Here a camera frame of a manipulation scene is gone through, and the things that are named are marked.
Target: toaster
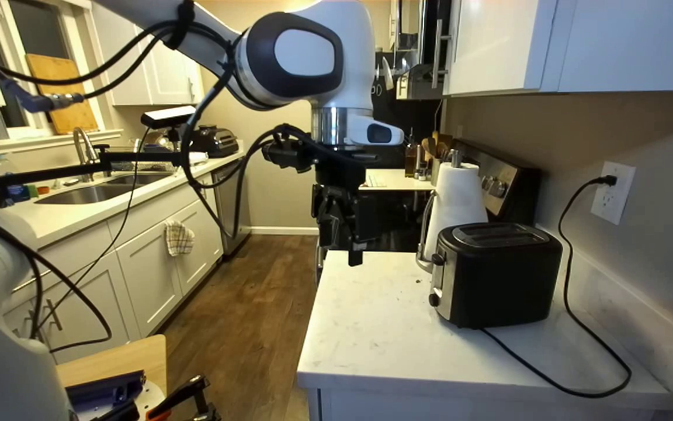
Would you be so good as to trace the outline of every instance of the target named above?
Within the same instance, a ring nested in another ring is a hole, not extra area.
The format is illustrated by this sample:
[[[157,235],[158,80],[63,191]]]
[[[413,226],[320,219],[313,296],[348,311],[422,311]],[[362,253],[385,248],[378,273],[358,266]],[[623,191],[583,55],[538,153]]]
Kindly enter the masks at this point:
[[[515,222],[445,226],[432,254],[430,307],[459,328],[515,325],[548,313],[560,244]]]

